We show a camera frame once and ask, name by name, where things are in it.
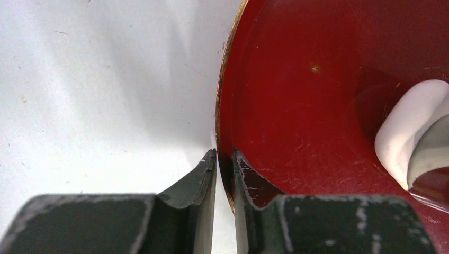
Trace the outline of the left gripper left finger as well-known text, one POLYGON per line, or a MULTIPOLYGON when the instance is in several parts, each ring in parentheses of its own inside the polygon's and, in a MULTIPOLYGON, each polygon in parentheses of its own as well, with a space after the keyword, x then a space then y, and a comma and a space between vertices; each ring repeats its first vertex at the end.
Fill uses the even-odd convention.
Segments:
POLYGON ((1 253, 210 253, 217 154, 159 194, 39 195, 24 204, 1 253))

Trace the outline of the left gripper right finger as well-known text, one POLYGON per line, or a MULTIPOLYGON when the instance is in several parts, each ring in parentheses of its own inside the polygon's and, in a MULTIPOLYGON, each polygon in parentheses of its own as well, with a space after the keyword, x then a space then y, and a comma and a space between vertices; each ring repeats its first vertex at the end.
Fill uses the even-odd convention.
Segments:
POLYGON ((412 207, 393 195, 287 195, 235 150, 238 253, 435 253, 412 207))

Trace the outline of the round red plate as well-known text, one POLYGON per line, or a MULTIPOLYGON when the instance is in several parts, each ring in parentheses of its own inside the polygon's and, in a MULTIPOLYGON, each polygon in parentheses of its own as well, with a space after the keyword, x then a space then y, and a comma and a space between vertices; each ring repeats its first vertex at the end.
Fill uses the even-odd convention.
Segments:
POLYGON ((375 135, 402 95, 448 81, 448 1, 243 1, 220 71, 217 150, 234 202, 232 155, 276 194, 395 194, 448 253, 448 214, 403 190, 374 151, 375 135))

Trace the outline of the white dough ball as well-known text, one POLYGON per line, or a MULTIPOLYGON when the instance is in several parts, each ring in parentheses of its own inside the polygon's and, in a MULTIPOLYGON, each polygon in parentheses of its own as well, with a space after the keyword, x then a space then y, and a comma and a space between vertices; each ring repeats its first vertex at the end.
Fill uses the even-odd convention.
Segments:
POLYGON ((406 191, 413 150, 430 126, 448 115, 448 83, 422 81, 409 89, 381 125, 375 137, 375 153, 381 165, 406 191))

